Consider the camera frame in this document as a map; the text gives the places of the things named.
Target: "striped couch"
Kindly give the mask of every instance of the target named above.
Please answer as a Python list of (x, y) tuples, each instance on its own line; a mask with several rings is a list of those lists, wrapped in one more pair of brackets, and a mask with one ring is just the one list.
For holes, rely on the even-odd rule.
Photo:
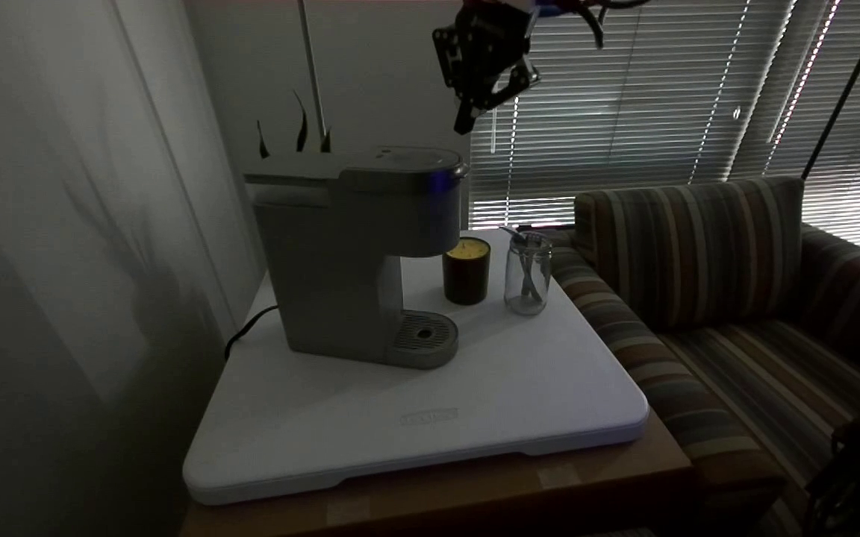
[(698, 529), (800, 535), (860, 418), (860, 247), (800, 223), (804, 181), (592, 192), (557, 281), (686, 450)]

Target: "window blind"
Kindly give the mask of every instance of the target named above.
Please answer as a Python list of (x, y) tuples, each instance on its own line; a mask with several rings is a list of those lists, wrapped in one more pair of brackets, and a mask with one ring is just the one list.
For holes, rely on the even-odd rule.
[(533, 34), (545, 80), (470, 137), (471, 228), (569, 223), (585, 187), (724, 178), (788, 0), (672, 0)]
[[(860, 60), (860, 0), (798, 8), (739, 177), (800, 177)], [(860, 78), (806, 181), (806, 223), (860, 245)]]

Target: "gray coffee maker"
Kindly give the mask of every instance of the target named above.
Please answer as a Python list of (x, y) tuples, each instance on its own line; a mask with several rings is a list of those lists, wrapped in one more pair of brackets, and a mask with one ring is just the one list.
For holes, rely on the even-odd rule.
[(291, 348), (419, 369), (455, 357), (448, 317), (403, 310), (400, 257), (457, 242), (461, 156), (298, 156), (245, 178)]

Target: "wooden table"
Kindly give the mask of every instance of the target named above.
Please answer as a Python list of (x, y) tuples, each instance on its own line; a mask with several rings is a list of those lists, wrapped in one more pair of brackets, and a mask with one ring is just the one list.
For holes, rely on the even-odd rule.
[(621, 448), (395, 472), (231, 508), (188, 505), (183, 537), (575, 535), (658, 521), (684, 511), (689, 493), (689, 459), (652, 415), (643, 439)]

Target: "couch armrest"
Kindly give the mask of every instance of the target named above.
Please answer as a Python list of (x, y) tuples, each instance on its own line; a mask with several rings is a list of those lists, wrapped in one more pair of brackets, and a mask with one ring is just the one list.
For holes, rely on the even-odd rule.
[(806, 228), (800, 287), (788, 317), (860, 368), (860, 247)]
[(779, 466), (577, 247), (557, 242), (554, 274), (694, 459), (703, 493), (694, 518), (698, 524), (760, 518), (785, 483)]

